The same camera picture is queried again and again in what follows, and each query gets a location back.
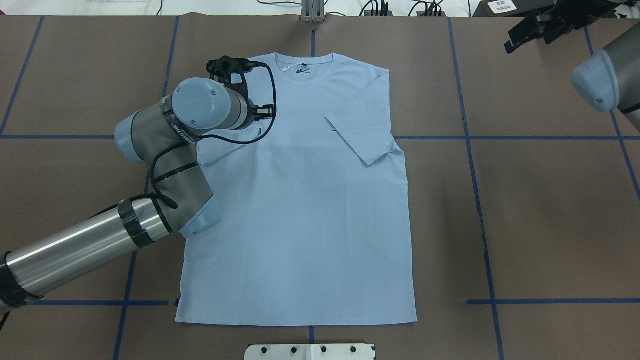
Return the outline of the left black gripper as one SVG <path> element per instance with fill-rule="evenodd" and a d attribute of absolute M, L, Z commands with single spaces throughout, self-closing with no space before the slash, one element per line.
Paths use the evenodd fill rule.
<path fill-rule="evenodd" d="M 275 104 L 266 105 L 254 105 L 253 106 L 253 120 L 262 121 L 266 119 L 273 119 L 275 116 Z"/>

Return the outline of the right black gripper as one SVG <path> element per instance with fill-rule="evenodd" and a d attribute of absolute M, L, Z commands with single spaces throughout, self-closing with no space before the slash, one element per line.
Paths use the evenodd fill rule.
<path fill-rule="evenodd" d="M 534 21 L 521 21 L 509 30 L 505 51 L 512 54 L 524 44 L 537 39 L 553 43 L 562 35 L 605 18 L 615 8 L 614 0 L 557 0 L 549 9 L 536 10 Z"/>

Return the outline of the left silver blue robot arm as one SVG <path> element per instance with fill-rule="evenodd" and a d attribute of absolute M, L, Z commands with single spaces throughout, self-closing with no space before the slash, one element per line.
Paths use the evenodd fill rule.
<path fill-rule="evenodd" d="M 1 313 L 34 305 L 46 294 L 173 233 L 194 235 L 217 220 L 217 201 L 192 146 L 217 130 L 244 130 L 277 116 L 272 102 L 257 105 L 246 82 L 193 77 L 158 104 L 116 126 L 118 149 L 144 163 L 151 193 L 102 210 L 66 230 L 1 257 Z"/>

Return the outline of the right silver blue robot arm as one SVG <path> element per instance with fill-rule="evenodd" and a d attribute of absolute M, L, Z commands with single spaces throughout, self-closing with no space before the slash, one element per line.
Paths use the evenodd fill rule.
<path fill-rule="evenodd" d="M 551 44 L 562 35 L 592 25 L 624 0 L 557 0 L 548 10 L 534 10 L 509 30 L 507 54 L 532 40 Z M 572 71 L 574 89 L 593 109 L 617 109 L 640 128 L 640 28 L 636 23 Z"/>

